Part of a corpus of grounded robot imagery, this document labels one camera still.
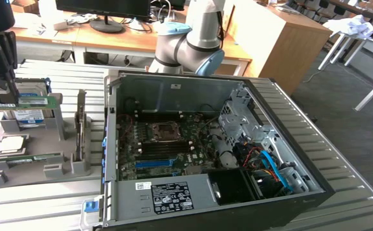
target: floor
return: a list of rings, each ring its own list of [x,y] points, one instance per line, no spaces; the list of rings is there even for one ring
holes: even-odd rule
[[[25,47],[17,49],[18,61],[54,61],[60,58],[60,53],[44,49],[36,52]],[[319,53],[305,80],[315,73],[325,55],[323,52]],[[144,68],[150,62],[150,58],[133,57],[130,66]],[[118,55],[110,64],[124,66],[124,57]],[[373,186],[373,100],[359,112],[351,110],[371,88],[373,85],[349,68],[343,69],[333,64],[309,83],[299,84],[293,97],[303,111],[317,118],[315,124],[322,133]]]

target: green circuit board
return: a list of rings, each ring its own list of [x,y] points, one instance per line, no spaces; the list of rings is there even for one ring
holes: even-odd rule
[[[183,118],[178,121],[166,121],[159,123],[141,123],[129,119],[121,122],[122,127],[120,133],[126,130],[125,135],[120,135],[118,140],[118,176],[120,180],[138,180],[156,177],[181,176],[190,174],[186,169],[213,169],[214,156],[210,137],[207,137],[209,125],[199,114],[183,114]],[[175,141],[157,141],[156,133],[153,132],[156,125],[177,127],[178,136]],[[145,153],[140,152],[145,144],[156,145],[167,144],[169,146],[175,143],[187,144],[187,150],[174,153],[165,159],[137,160],[137,157]],[[169,165],[156,167],[140,167],[140,163],[156,163],[158,161],[169,162]]]

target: blue latch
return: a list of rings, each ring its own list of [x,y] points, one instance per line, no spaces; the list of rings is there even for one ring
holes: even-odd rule
[[[98,211],[98,201],[88,201],[85,202],[85,213],[93,213]]]
[[[104,141],[102,141],[102,147],[106,147],[106,137],[104,138]]]

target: motherboard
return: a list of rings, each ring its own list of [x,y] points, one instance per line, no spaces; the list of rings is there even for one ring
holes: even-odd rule
[[[199,174],[214,168],[210,118],[202,114],[120,114],[117,124],[120,180]]]

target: power supply label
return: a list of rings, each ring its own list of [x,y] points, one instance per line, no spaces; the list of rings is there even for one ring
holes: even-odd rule
[[[156,214],[193,209],[186,182],[152,185],[150,190]]]

